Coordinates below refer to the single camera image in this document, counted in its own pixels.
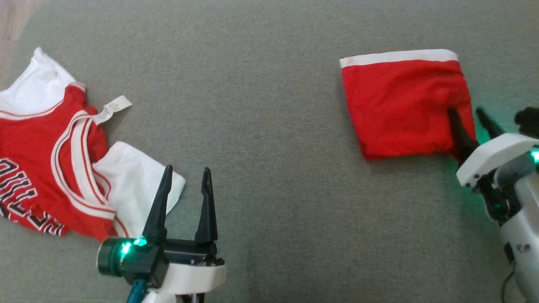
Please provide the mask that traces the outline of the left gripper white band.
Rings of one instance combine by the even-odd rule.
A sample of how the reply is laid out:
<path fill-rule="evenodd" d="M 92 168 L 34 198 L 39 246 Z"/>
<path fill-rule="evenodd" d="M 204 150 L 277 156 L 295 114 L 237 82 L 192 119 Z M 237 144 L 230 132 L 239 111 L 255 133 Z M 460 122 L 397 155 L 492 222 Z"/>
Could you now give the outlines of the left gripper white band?
<path fill-rule="evenodd" d="M 164 226 L 173 167 L 167 165 L 154 197 L 142 236 L 148 244 L 160 245 L 167 238 Z M 227 265 L 217 256 L 218 228 L 211 171 L 204 168 L 200 222 L 195 241 L 170 239 L 164 243 L 169 267 L 160 288 L 150 287 L 144 303 L 203 303 L 206 293 L 225 283 Z"/>

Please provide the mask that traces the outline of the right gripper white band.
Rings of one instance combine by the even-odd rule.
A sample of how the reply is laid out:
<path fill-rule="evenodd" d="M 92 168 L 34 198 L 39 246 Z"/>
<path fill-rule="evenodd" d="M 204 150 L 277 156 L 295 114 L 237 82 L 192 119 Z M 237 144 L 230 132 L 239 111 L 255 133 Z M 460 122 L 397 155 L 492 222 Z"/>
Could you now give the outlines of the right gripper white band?
<path fill-rule="evenodd" d="M 476 109 L 481 126 L 487 131 L 490 141 L 479 146 L 462 124 L 456 108 L 448 110 L 453 153 L 457 162 L 463 162 L 456 171 L 460 186 L 474 187 L 478 180 L 492 170 L 516 159 L 539 144 L 538 139 L 504 130 L 484 109 Z"/>

